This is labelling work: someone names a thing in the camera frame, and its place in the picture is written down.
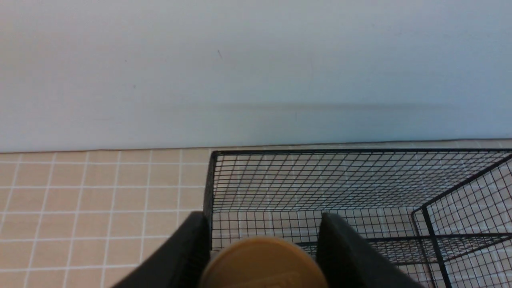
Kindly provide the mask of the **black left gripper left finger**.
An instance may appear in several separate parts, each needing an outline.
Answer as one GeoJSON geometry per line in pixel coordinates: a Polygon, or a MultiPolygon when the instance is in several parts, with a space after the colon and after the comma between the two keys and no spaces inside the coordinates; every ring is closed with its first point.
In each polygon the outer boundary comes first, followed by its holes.
{"type": "Polygon", "coordinates": [[[197,288],[210,260],[210,226],[195,211],[172,236],[114,288],[197,288]]]}

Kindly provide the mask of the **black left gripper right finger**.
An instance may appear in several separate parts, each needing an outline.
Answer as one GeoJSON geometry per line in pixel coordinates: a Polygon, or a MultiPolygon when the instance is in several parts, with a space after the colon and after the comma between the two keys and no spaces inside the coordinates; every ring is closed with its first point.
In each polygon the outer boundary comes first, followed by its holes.
{"type": "Polygon", "coordinates": [[[322,214],[316,262],[331,288],[421,287],[337,214],[322,214]]]}

